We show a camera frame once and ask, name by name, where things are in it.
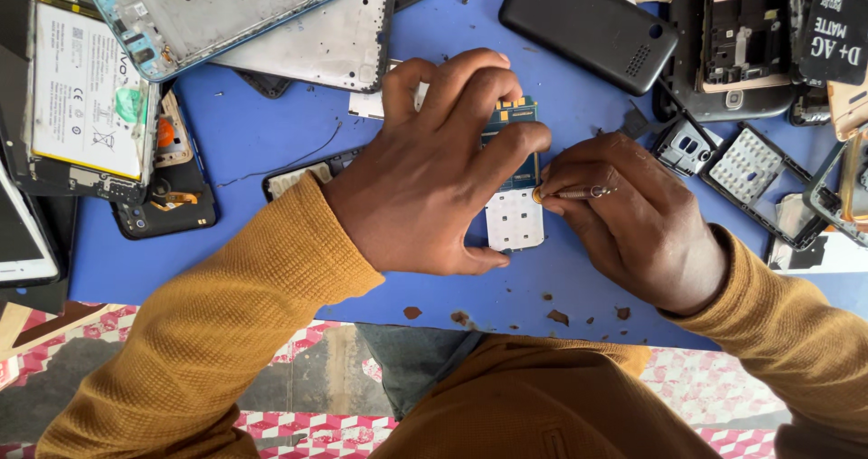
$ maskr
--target black phone back cover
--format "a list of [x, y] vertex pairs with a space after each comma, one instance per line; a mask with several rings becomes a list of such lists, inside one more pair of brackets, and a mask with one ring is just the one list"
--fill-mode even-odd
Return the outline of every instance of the black phone back cover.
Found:
[[500, 23], [641, 96], [654, 84], [678, 33], [627, 0], [504, 0]]

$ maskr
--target knit sweater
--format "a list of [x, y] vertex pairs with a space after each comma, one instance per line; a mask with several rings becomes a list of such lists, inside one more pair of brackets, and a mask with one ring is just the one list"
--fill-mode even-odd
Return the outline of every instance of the knit sweater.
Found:
[[[723, 236], [729, 280], [700, 314], [708, 336], [783, 399], [779, 457], [868, 455], [868, 323], [807, 281], [777, 276]], [[312, 176], [225, 247], [160, 287], [123, 349], [87, 376], [40, 457], [258, 457], [234, 404], [323, 304], [384, 278]], [[384, 457], [716, 457], [637, 379], [646, 347], [492, 335], [401, 421]]]

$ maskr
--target table surface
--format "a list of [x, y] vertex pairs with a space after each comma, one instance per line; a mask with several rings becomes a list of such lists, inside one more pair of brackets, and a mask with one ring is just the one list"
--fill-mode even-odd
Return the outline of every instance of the table surface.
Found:
[[[443, 62], [475, 47], [490, 47], [512, 61], [526, 94], [539, 103], [539, 118], [552, 131], [552, 148], [542, 161], [590, 137], [598, 128], [613, 131], [634, 99], [648, 118], [651, 95], [631, 98], [582, 68], [546, 52], [497, 22], [503, 0], [424, 0], [395, 15], [390, 57], [423, 57]], [[653, 5], [644, 5], [655, 11]], [[315, 160], [364, 145], [381, 122], [347, 115], [349, 93], [295, 83], [283, 97], [260, 96], [232, 71], [204, 65], [181, 76], [176, 84], [186, 105], [212, 184], [251, 172], [276, 169], [320, 147], [343, 121], [338, 135]], [[794, 128], [784, 118], [752, 122], [809, 171], [818, 169], [833, 144], [830, 127]], [[736, 132], [734, 123], [710, 123], [718, 135]], [[265, 205], [262, 176], [250, 176], [214, 193], [221, 219], [209, 229], [129, 241], [122, 237], [109, 204], [83, 199], [71, 278], [71, 298], [83, 302], [142, 304], [172, 276], [200, 262]], [[768, 232], [697, 177], [688, 180], [710, 222], [726, 226], [758, 254]], [[545, 213], [547, 240], [537, 248], [512, 255], [506, 269], [484, 276], [425, 276], [391, 273], [386, 282], [363, 298], [350, 298], [320, 309], [317, 318], [460, 329], [450, 314], [461, 310], [481, 330], [592, 341], [640, 343], [691, 349], [717, 349], [705, 337], [682, 331], [661, 318], [650, 305], [619, 288], [590, 264], [578, 238], [559, 217]], [[468, 240], [483, 244], [484, 216], [478, 216]], [[868, 273], [814, 275], [808, 279], [831, 304], [868, 317]], [[550, 294], [550, 301], [543, 299]], [[422, 315], [408, 320], [403, 310], [416, 306]], [[616, 309], [629, 307], [621, 320]], [[546, 317], [557, 309], [570, 326]]]

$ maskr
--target leg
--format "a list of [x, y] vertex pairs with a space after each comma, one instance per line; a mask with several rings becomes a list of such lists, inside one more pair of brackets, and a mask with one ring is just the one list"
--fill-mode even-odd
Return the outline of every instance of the leg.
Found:
[[356, 323], [356, 330], [383, 370], [383, 389], [397, 421], [449, 376], [484, 335], [370, 323]]

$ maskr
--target screwdriver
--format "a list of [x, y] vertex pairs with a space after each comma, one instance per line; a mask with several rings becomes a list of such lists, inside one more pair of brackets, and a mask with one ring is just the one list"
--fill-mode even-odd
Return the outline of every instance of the screwdriver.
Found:
[[[541, 186], [537, 186], [531, 196], [534, 198], [534, 201], [542, 204], [543, 196], [540, 194], [540, 188]], [[568, 186], [547, 196], [561, 199], [592, 199], [614, 193], [617, 190], [617, 188], [612, 189], [606, 186]]]

